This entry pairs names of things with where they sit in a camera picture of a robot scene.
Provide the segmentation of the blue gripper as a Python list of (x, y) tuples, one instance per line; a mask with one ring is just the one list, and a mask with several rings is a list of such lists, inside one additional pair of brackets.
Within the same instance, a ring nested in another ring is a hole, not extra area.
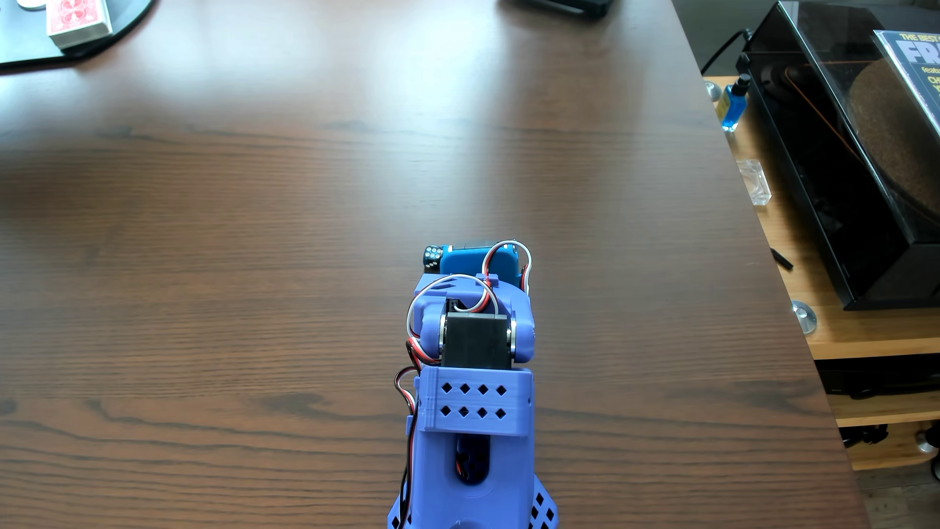
[[(493, 243), (483, 246), (441, 246), (441, 274), (481, 273), (483, 259), (492, 245)], [(490, 258), (488, 271), (490, 276), (498, 277), (501, 282), (520, 284), (522, 268), (518, 248), (509, 244), (500, 246)]]

